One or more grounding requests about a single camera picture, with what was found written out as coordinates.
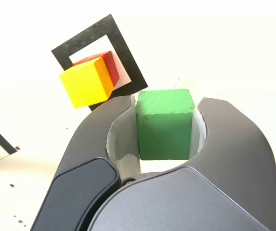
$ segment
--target green cube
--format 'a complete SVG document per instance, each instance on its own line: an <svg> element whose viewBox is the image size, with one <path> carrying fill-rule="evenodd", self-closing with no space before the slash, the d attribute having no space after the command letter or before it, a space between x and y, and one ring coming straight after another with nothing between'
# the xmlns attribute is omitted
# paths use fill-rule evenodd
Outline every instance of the green cube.
<svg viewBox="0 0 276 231"><path fill-rule="evenodd" d="M136 106L140 158L188 159L194 108L186 89L140 92Z"/></svg>

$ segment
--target red wooden block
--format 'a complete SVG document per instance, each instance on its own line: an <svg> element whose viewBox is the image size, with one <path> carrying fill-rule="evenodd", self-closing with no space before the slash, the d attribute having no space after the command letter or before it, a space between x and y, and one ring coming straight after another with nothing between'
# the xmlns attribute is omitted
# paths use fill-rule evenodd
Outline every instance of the red wooden block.
<svg viewBox="0 0 276 231"><path fill-rule="evenodd" d="M90 57L81 59L80 61L74 63L73 66L84 63L84 62L92 60L92 59L99 58L99 57L102 57L104 59L107 69L109 71L112 83L113 83L113 87L115 87L115 85L117 84L117 82L119 80L119 75L118 75L117 67L115 66L112 51L103 52L100 54L92 55Z"/></svg>

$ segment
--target yellow wooden block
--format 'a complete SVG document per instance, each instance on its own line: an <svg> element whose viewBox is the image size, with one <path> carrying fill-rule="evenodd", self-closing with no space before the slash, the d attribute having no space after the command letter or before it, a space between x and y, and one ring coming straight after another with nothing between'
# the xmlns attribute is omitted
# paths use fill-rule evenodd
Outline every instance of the yellow wooden block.
<svg viewBox="0 0 276 231"><path fill-rule="evenodd" d="M73 66L60 75L75 108L106 101L113 83L102 57Z"/></svg>

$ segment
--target cube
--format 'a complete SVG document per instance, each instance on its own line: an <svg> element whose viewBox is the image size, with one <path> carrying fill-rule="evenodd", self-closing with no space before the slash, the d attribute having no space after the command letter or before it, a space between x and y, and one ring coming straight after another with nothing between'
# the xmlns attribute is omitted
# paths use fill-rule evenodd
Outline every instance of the cube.
<svg viewBox="0 0 276 231"><path fill-rule="evenodd" d="M66 70L60 79L75 108L108 100L113 83L102 57L83 62Z"/></svg>
<svg viewBox="0 0 276 231"><path fill-rule="evenodd" d="M136 106L140 158L188 159L194 108L186 89L140 92Z"/></svg>
<svg viewBox="0 0 276 231"><path fill-rule="evenodd" d="M113 86L115 87L115 85L118 83L119 75L118 75L118 70L117 70L117 67L115 66L113 54L111 51L103 52L100 54L96 54L96 55L81 59L80 61L74 63L73 65L75 66L99 57L102 57L104 59L107 69L109 71Z"/></svg>

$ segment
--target white background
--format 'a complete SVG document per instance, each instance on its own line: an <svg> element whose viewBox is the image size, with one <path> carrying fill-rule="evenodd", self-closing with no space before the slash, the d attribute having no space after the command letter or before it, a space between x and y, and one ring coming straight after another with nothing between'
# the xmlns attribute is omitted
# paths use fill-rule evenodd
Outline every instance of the white background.
<svg viewBox="0 0 276 231"><path fill-rule="evenodd" d="M90 112L73 109L51 50L109 13L149 89L230 101L260 127L276 159L276 0L186 4L0 1L0 132L21 148L0 160L0 230L30 228Z"/></svg>

